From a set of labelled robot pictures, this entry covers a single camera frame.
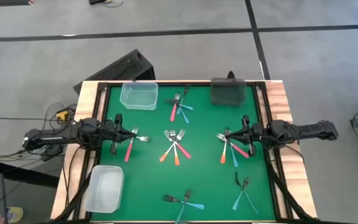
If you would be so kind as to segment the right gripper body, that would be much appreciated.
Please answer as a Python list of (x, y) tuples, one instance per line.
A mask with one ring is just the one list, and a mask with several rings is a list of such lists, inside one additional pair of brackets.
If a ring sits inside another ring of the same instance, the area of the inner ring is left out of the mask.
[(257, 153), (254, 141), (260, 141), (260, 137), (262, 135), (262, 125), (257, 122), (251, 126), (249, 117), (244, 115), (242, 118), (242, 129), (244, 130), (244, 141), (241, 143), (249, 146), (248, 154), (250, 157), (253, 157)]

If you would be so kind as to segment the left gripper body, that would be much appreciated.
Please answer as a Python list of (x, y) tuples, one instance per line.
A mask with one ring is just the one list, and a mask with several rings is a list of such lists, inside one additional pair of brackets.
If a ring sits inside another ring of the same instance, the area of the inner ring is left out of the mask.
[(109, 119), (106, 121), (107, 138), (112, 141), (110, 153), (116, 155), (117, 143), (121, 143), (126, 140), (126, 133), (122, 127), (122, 114), (115, 115), (114, 120)]

